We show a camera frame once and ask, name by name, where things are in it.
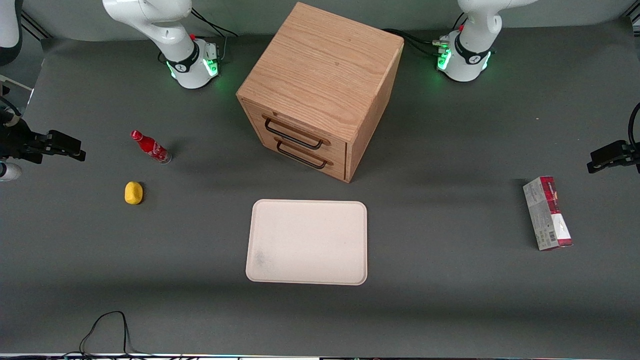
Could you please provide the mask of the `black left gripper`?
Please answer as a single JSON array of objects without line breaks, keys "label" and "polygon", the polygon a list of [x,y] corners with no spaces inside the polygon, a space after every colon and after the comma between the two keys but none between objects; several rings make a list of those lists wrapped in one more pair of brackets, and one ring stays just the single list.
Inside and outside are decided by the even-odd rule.
[{"label": "black left gripper", "polygon": [[592,152],[592,158],[587,164],[589,174],[612,167],[614,160],[620,160],[620,166],[634,166],[640,173],[640,143],[617,140],[602,146]]}]

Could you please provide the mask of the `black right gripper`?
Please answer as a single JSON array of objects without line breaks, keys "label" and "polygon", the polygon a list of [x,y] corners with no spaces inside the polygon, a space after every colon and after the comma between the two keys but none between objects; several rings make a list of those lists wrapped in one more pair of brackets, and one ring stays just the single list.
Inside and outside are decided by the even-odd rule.
[{"label": "black right gripper", "polygon": [[[33,132],[23,119],[2,119],[0,133],[0,159],[9,158],[25,160],[41,164],[47,154],[42,143],[37,139],[40,135]],[[46,135],[46,143],[65,157],[84,162],[86,152],[82,150],[82,142],[57,130],[50,130]]]}]

